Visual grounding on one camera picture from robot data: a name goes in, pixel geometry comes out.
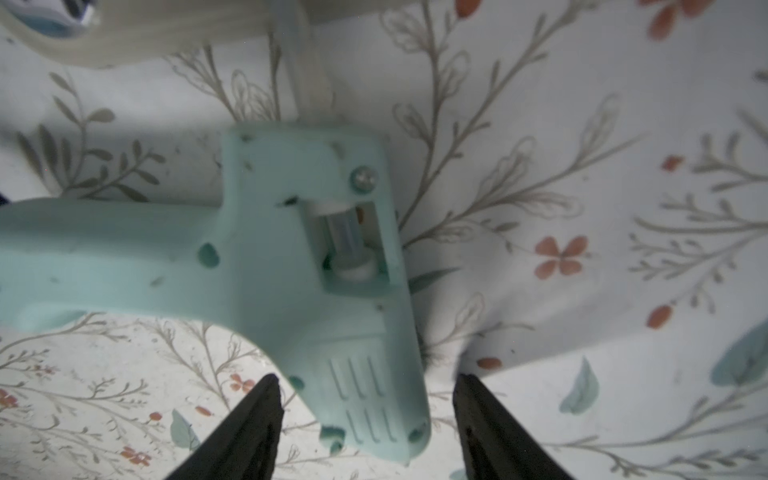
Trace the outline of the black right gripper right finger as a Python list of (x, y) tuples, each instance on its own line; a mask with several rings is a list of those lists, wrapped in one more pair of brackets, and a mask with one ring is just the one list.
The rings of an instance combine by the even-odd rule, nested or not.
[(477, 376), (457, 376), (453, 407), (469, 479), (572, 479)]

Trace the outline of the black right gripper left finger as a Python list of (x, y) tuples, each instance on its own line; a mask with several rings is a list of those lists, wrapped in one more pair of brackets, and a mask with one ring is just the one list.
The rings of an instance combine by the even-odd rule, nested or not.
[(284, 408), (279, 379), (264, 376), (169, 477), (178, 480), (270, 480)]

